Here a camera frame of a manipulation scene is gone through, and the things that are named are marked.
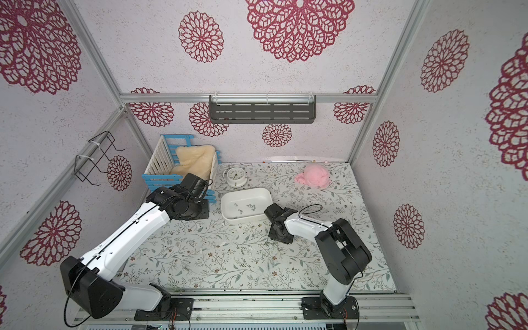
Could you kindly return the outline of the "white plastic storage box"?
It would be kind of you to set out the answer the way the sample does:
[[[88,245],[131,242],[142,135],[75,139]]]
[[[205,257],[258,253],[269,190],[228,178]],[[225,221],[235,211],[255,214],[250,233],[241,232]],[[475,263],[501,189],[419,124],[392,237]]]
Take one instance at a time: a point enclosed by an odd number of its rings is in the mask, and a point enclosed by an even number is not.
[[[265,209],[273,204],[266,188],[227,192],[221,198],[221,215],[229,225],[265,221]]]

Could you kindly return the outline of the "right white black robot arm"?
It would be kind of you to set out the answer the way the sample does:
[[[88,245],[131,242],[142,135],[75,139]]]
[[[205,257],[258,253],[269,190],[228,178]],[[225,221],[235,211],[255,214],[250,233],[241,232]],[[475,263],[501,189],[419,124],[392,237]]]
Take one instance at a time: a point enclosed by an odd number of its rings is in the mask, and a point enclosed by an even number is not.
[[[275,203],[264,214],[271,222],[268,236],[273,241],[291,244],[300,237],[317,245],[330,274],[320,293],[321,307],[328,314],[341,311],[355,277],[362,275],[373,260],[351,224],[346,219],[331,222],[304,217],[300,211]]]

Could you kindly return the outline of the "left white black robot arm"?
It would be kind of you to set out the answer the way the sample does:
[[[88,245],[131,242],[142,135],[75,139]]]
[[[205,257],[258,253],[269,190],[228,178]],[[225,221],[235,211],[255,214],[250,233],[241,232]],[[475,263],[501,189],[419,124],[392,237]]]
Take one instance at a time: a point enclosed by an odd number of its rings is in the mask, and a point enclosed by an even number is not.
[[[115,310],[133,310],[136,320],[167,320],[175,309],[171,295],[155,284],[134,285],[115,278],[129,257],[170,221],[207,219],[209,201],[176,186],[152,192],[133,216],[82,257],[60,264],[66,301],[74,301],[92,318]]]

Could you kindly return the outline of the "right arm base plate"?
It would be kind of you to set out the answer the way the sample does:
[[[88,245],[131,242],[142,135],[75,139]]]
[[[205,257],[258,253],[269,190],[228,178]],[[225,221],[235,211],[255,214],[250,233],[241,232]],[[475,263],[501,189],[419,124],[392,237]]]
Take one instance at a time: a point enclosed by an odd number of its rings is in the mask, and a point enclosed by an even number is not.
[[[322,296],[304,297],[301,299],[301,310],[305,320],[357,320],[360,317],[358,302],[352,296],[338,305],[332,305]]]

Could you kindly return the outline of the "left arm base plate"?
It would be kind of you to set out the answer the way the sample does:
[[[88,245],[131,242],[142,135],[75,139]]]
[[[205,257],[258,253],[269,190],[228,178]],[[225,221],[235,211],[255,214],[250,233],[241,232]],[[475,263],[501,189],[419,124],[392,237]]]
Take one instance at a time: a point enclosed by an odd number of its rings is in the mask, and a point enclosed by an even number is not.
[[[190,320],[194,302],[193,298],[163,299],[153,311],[137,310],[133,320],[149,322]]]

